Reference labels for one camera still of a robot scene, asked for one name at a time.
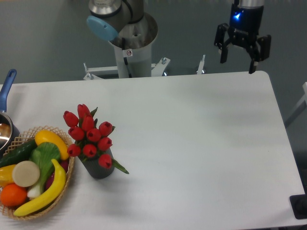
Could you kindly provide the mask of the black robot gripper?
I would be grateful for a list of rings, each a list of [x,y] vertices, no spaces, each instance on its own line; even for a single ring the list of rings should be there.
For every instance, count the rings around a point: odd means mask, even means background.
[[[228,57],[228,45],[249,47],[251,57],[249,74],[256,71],[259,62],[270,56],[272,36],[258,37],[263,14],[263,3],[233,3],[231,6],[229,25],[217,26],[214,45],[220,51],[220,63],[225,63]],[[229,40],[224,40],[228,31]]]

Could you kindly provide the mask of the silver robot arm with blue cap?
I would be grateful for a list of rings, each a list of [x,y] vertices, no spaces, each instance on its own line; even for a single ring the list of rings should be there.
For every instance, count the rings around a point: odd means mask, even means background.
[[[217,26],[214,45],[225,63],[228,47],[246,50],[251,58],[248,72],[270,55],[271,36],[259,36],[264,10],[262,0],[236,0],[232,3],[229,23]],[[121,78],[152,76],[152,44],[158,35],[155,19],[144,12],[142,0],[91,0],[86,23],[98,38],[114,48]]]

